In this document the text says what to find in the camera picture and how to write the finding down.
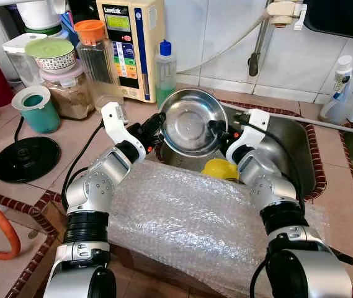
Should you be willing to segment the patterned bowl green lid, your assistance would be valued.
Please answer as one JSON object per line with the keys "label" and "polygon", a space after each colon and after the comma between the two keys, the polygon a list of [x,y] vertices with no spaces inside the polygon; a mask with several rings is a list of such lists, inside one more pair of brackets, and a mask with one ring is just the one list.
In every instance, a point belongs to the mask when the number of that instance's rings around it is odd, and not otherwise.
{"label": "patterned bowl green lid", "polygon": [[52,74],[63,74],[77,64],[74,45],[62,38],[33,40],[26,44],[25,53],[34,58],[40,70]]}

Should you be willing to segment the black hanging tray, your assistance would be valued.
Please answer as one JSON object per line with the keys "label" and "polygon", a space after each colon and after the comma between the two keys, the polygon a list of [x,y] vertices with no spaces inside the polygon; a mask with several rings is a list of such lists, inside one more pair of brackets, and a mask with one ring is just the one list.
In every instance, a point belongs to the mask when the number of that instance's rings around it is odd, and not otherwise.
{"label": "black hanging tray", "polygon": [[306,0],[304,25],[315,32],[353,38],[353,0]]}

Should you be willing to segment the large steel sink basin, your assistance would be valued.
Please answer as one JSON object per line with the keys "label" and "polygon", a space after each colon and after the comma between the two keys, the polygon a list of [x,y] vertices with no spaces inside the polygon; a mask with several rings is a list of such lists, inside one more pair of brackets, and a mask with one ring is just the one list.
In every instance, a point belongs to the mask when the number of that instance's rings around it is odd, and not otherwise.
{"label": "large steel sink basin", "polygon": [[270,137],[265,137],[260,146],[288,177],[300,179],[302,193],[307,201],[317,199],[327,187],[327,177],[319,156],[315,128],[306,123],[286,119],[298,114],[285,109],[261,107],[250,103],[222,101],[224,111],[230,120],[230,127],[242,130],[234,117],[248,109],[259,109],[272,114],[267,131],[282,142],[279,145]]}

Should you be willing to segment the beige wall faucet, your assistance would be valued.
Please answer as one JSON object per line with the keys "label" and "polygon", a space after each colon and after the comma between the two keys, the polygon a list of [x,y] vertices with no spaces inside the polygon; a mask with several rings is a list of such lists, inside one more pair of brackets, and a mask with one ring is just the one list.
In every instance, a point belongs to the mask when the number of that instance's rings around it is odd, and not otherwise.
{"label": "beige wall faucet", "polygon": [[267,0],[263,15],[256,22],[259,32],[252,54],[248,58],[248,76],[258,76],[263,60],[264,44],[268,42],[268,25],[284,28],[293,24],[293,30],[302,30],[306,18],[307,5],[303,0]]}

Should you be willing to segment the green soap bottle blue cap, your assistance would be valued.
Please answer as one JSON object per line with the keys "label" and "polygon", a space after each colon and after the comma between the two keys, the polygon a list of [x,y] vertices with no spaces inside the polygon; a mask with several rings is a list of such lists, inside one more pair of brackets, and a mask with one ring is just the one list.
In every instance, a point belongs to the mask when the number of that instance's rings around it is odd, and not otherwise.
{"label": "green soap bottle blue cap", "polygon": [[162,40],[156,55],[156,102],[158,108],[174,93],[176,88],[176,57],[172,54],[172,43]]}

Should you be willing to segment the white jug green base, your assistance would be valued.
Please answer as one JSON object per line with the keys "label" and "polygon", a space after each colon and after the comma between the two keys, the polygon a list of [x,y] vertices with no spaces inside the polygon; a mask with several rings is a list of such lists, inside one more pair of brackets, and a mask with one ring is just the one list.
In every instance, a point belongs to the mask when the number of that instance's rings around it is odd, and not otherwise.
{"label": "white jug green base", "polygon": [[61,15],[68,10],[68,0],[37,0],[16,5],[25,32],[56,36],[63,30]]}

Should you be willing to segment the clear bubble wrap sheet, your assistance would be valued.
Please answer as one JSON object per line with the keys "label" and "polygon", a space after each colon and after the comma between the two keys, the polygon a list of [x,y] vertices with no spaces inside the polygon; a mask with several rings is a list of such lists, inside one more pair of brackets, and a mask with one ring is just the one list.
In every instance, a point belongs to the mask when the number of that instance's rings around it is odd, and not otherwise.
{"label": "clear bubble wrap sheet", "polygon": [[226,298],[274,298],[258,275],[268,238],[246,184],[143,161],[116,188],[109,239],[190,276]]}

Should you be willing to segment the translucent spray bottle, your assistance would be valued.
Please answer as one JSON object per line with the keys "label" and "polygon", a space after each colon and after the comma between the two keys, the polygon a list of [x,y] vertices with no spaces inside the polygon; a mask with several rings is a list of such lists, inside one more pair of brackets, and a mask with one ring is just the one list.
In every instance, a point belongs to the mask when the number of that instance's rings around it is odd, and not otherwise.
{"label": "translucent spray bottle", "polygon": [[333,95],[319,112],[319,119],[322,122],[334,125],[346,123],[349,82],[353,74],[352,62],[352,56],[340,56],[337,59],[333,77]]}

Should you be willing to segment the jar of brown powder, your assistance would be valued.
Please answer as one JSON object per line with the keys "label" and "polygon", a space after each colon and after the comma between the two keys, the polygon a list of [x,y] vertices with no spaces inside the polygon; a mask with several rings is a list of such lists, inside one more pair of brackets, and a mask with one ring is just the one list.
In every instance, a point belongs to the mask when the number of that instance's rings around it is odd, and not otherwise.
{"label": "jar of brown powder", "polygon": [[62,74],[53,74],[43,69],[40,69],[39,74],[61,117],[81,120],[95,111],[93,94],[89,90],[89,81],[80,61]]}

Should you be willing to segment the cream water ionizer appliance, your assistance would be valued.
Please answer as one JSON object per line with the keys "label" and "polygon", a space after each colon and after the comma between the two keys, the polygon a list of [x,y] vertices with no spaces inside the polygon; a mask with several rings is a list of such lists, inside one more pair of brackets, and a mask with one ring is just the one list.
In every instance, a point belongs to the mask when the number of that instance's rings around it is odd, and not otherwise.
{"label": "cream water ionizer appliance", "polygon": [[165,38],[164,0],[95,0],[113,45],[120,94],[156,102],[156,55]]}

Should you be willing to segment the clear box white lid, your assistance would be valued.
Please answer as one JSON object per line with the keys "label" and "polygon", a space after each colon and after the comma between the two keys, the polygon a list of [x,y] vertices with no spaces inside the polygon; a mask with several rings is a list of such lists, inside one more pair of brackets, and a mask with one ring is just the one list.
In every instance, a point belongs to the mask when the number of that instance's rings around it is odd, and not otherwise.
{"label": "clear box white lid", "polygon": [[47,37],[45,34],[26,32],[2,45],[25,87],[39,86],[43,83],[43,79],[40,77],[40,68],[34,58],[26,54],[25,46],[30,42],[34,42],[34,40],[41,40]]}

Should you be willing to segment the round steel bowl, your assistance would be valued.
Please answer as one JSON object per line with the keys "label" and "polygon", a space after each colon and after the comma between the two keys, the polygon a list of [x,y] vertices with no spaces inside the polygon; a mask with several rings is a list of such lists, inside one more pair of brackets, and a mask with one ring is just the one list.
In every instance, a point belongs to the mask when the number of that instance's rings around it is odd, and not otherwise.
{"label": "round steel bowl", "polygon": [[202,89],[174,91],[159,112],[166,116],[161,128],[165,143],[182,156],[204,157],[218,149],[218,137],[208,129],[208,121],[225,121],[228,130],[228,118],[221,103]]}

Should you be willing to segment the clear jar orange lid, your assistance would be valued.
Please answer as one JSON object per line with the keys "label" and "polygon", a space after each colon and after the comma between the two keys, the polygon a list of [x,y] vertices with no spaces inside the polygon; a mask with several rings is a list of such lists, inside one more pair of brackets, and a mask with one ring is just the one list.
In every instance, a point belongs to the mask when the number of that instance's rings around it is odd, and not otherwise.
{"label": "clear jar orange lid", "polygon": [[79,35],[76,51],[89,78],[95,108],[102,110],[109,102],[125,105],[113,65],[113,45],[107,36],[104,22],[96,19],[82,20],[74,24],[74,29]]}

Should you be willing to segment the teal cup white rim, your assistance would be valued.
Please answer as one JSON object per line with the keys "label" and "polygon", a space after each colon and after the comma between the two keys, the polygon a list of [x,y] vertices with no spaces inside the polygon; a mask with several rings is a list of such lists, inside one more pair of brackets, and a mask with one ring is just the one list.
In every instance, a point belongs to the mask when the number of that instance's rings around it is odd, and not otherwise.
{"label": "teal cup white rim", "polygon": [[51,101],[51,93],[43,86],[32,86],[18,91],[12,106],[37,133],[52,133],[60,127],[61,119]]}

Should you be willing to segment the black round kettle base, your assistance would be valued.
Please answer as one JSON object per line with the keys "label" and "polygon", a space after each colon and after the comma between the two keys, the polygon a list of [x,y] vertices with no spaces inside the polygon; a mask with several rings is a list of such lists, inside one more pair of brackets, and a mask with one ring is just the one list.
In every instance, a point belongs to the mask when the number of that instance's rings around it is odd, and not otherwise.
{"label": "black round kettle base", "polygon": [[26,183],[53,170],[60,146],[49,137],[26,137],[0,151],[0,181]]}

